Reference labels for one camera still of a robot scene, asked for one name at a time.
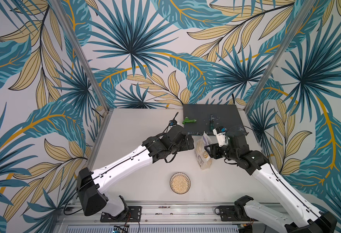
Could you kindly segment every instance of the wall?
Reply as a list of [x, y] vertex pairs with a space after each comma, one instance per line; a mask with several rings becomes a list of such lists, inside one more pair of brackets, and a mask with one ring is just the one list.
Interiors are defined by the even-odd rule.
[[91, 28], [76, 35], [89, 35], [83, 50], [112, 108], [232, 104], [231, 94], [245, 105], [302, 2], [91, 0]]
[[102, 109], [47, 1], [0, 1], [1, 233], [52, 231]]
[[315, 24], [300, 28], [306, 40], [292, 40], [249, 118], [280, 173], [336, 215], [341, 232], [341, 0], [328, 1]]

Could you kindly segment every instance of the plastic bag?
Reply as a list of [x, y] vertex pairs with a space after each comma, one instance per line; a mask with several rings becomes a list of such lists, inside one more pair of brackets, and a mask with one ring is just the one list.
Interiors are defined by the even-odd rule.
[[210, 137], [204, 132], [202, 138], [196, 143], [195, 156], [201, 170], [210, 168], [212, 159], [208, 152], [204, 149], [205, 146], [212, 144]]

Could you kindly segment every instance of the woven bowl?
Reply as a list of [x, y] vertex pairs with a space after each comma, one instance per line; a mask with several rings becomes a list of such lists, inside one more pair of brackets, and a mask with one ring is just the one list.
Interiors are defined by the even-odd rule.
[[181, 172], [172, 175], [169, 184], [173, 192], [177, 194], [187, 193], [191, 186], [190, 178]]

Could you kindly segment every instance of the table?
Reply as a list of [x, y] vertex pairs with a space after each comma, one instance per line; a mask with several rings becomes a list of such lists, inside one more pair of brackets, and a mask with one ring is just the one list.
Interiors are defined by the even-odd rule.
[[[182, 123], [181, 109], [114, 109], [102, 145], [93, 165], [101, 168], [127, 155], [150, 136], [161, 133], [173, 119]], [[242, 122], [249, 126], [247, 116], [239, 110]], [[261, 151], [252, 130], [246, 128], [247, 144], [251, 150]], [[193, 136], [194, 145], [201, 136]], [[191, 180], [191, 188], [185, 194], [176, 194], [169, 186], [171, 176], [185, 173]], [[235, 166], [224, 163], [223, 159], [213, 160], [209, 169], [202, 171], [194, 150], [179, 152], [176, 158], [166, 164], [163, 160], [142, 168], [112, 185], [110, 195], [122, 195], [128, 201], [164, 202], [234, 202], [248, 195], [258, 202], [277, 203], [274, 196], [256, 179]]]

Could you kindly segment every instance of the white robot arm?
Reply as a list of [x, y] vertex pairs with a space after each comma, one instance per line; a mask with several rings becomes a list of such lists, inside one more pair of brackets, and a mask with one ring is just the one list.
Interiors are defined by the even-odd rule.
[[[124, 199], [121, 196], [109, 196], [109, 187], [130, 173], [160, 159], [168, 162], [166, 157], [169, 154], [175, 155], [179, 151], [194, 148], [192, 137], [174, 119], [169, 126], [173, 127], [168, 133], [149, 137], [142, 145], [112, 164], [93, 171], [85, 168], [79, 172], [77, 192], [86, 216], [103, 211], [113, 219], [125, 218], [127, 206]], [[237, 219], [253, 218], [279, 233], [334, 231], [336, 218], [330, 212], [322, 213], [305, 200], [261, 152], [250, 151], [243, 134], [231, 135], [222, 127], [213, 132], [219, 143], [205, 147], [209, 155], [214, 159], [224, 157], [236, 161], [237, 166], [260, 181], [288, 212], [282, 214], [244, 196], [235, 202], [233, 212]]]

